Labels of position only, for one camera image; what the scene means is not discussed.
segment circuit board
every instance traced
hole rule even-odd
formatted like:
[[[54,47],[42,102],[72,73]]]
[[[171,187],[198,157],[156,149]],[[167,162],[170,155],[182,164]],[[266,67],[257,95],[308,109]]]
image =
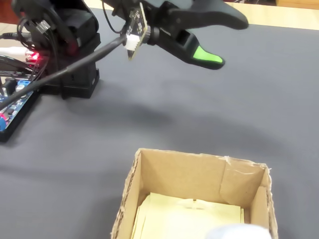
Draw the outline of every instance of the circuit board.
[[[142,44],[145,34],[148,30],[148,24],[145,18],[144,9],[141,2],[140,2],[139,8],[136,8],[131,11],[130,19],[131,19],[130,26],[129,26],[129,29],[127,30],[126,35],[133,34],[133,35],[139,36],[140,38],[140,41],[135,51],[128,50],[129,59],[132,60],[133,57],[135,56],[137,49]]]
[[[30,84],[29,80],[17,79],[17,87],[24,88]],[[0,102],[7,96],[0,95]],[[0,111],[0,142],[6,142],[15,128],[22,121],[29,108],[35,102],[35,93],[29,92],[10,106]]]

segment white connector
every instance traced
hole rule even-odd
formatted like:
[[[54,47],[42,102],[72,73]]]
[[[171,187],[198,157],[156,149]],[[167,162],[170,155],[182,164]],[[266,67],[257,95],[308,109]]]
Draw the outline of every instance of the white connector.
[[[140,42],[139,36],[130,34],[127,36],[125,48],[129,51],[135,51],[139,42]]]

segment wire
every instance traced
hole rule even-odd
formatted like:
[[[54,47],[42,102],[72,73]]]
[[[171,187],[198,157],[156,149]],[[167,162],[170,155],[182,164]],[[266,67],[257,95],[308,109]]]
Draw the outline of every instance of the wire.
[[[52,51],[53,51],[53,54],[54,54],[54,61],[55,61],[55,66],[56,66],[56,71],[59,71],[60,70],[60,66],[59,66],[59,60],[58,60],[58,50],[57,50],[57,43],[56,43],[56,39],[54,37],[54,34],[52,32],[52,30],[50,29],[47,33],[48,35],[48,40],[51,44],[51,47],[52,47]],[[64,95],[64,91],[63,91],[63,81],[62,81],[62,78],[60,78],[60,92],[61,92],[61,97],[62,99],[66,99],[65,98],[65,95]]]
[[[101,2],[102,2],[102,8],[103,8],[104,16],[105,16],[106,21],[108,22],[108,25],[109,25],[110,29],[111,29],[114,33],[120,34],[122,31],[115,31],[114,28],[112,27],[112,25],[111,25],[111,23],[110,23],[110,20],[109,20],[109,18],[108,18],[108,15],[106,14],[106,10],[105,10],[105,6],[104,6],[103,0],[102,0]]]
[[[117,48],[119,45],[121,45],[125,41],[126,41],[126,36],[122,35],[122,36],[114,39],[109,44],[101,47],[97,51],[91,53],[90,55],[82,58],[81,60],[79,60],[77,62],[74,62],[73,64],[71,64],[69,66],[67,66],[66,68],[64,68],[58,72],[55,72],[54,74],[46,76],[39,81],[35,81],[35,82],[30,83],[24,89],[22,89],[19,92],[14,93],[10,97],[8,97],[6,100],[4,100],[2,103],[0,103],[0,110],[4,109],[6,106],[10,105],[12,102],[18,100],[19,98],[21,98],[21,96],[24,96],[31,91],[35,91],[38,88],[40,88],[41,86],[44,86],[57,78],[61,78],[62,76],[66,75],[66,74],[70,74],[81,67],[84,67],[84,66],[91,64],[92,62],[96,62],[98,60],[101,60],[102,58],[107,56],[109,53],[111,53],[115,48]]]

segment red led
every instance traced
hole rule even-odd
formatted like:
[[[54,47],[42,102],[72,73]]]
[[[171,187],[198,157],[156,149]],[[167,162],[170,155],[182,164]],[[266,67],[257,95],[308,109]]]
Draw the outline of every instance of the red led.
[[[39,53],[35,52],[32,54],[32,59],[37,60],[39,58]]]

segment red component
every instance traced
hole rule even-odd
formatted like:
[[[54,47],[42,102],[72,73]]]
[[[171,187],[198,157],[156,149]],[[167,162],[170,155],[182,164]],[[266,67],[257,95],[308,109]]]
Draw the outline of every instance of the red component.
[[[8,118],[5,116],[5,114],[0,113],[0,118],[3,118],[5,121],[8,120]]]
[[[25,55],[26,55],[26,61],[28,62],[36,62],[38,58],[40,57],[40,54],[38,52],[33,52],[33,51],[27,51]]]
[[[34,52],[32,55],[31,55],[31,57],[32,57],[32,59],[33,60],[37,60],[38,58],[39,58],[39,53],[37,53],[37,52]]]

